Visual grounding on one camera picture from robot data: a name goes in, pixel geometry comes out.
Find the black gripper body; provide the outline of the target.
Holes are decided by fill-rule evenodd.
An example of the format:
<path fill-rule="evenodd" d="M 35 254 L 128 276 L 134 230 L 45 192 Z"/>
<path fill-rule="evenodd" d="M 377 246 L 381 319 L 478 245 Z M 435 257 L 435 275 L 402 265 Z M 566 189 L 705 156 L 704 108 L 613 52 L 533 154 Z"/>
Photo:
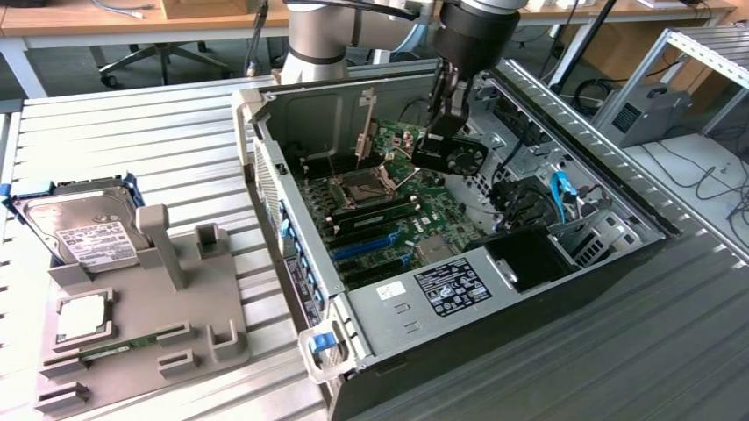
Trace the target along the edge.
<path fill-rule="evenodd" d="M 497 66 L 519 22 L 519 2 L 443 2 L 433 47 L 466 82 Z"/>

